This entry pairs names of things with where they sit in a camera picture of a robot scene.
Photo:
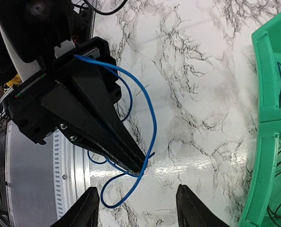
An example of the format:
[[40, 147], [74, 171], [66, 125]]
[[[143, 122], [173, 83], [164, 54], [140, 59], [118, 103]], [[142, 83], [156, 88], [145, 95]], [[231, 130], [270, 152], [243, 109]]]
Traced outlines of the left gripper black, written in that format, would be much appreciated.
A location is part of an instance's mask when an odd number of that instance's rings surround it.
[[145, 155], [114, 108], [121, 98], [116, 72], [77, 55], [116, 64], [108, 42], [94, 37], [11, 92], [3, 101], [6, 115], [34, 143], [43, 144], [48, 133], [59, 129], [73, 144], [138, 175]]

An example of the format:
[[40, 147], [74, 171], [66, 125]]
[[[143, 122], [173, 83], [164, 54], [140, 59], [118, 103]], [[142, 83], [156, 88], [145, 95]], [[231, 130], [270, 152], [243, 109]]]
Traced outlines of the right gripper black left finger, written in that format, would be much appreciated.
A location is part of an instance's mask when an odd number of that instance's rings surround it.
[[99, 203], [97, 188], [89, 187], [51, 227], [97, 227]]

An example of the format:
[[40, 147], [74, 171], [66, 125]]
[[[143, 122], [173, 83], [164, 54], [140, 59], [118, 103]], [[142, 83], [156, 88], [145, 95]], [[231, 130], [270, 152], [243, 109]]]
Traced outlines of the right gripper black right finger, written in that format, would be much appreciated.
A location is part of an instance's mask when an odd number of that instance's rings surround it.
[[228, 227], [185, 184], [177, 189], [176, 208], [180, 227]]

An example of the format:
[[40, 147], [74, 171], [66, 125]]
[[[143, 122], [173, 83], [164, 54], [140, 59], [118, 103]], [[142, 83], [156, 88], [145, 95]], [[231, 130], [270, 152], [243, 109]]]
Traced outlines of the yellow plastic bin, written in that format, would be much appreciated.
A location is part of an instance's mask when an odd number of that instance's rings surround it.
[[14, 85], [19, 85], [22, 82], [20, 76], [17, 74], [14, 78], [8, 81], [5, 85], [7, 87], [13, 87]]

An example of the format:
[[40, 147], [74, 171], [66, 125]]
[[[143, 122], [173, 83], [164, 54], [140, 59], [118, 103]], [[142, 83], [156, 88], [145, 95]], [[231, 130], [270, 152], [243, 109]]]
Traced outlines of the green three-compartment plastic bin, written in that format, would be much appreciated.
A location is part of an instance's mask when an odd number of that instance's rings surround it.
[[281, 13], [252, 33], [259, 78], [258, 135], [252, 181], [239, 226], [275, 224], [267, 214], [272, 195], [281, 190], [277, 158], [281, 144]]

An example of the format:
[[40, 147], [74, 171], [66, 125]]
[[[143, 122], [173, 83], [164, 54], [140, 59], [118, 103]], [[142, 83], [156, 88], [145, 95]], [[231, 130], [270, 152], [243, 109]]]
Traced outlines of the aluminium front frame rail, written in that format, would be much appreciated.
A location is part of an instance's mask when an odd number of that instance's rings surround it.
[[90, 186], [86, 151], [73, 145], [59, 129], [36, 144], [19, 130], [10, 112], [11, 89], [2, 99], [9, 118], [5, 177], [10, 224], [48, 227], [61, 219]]

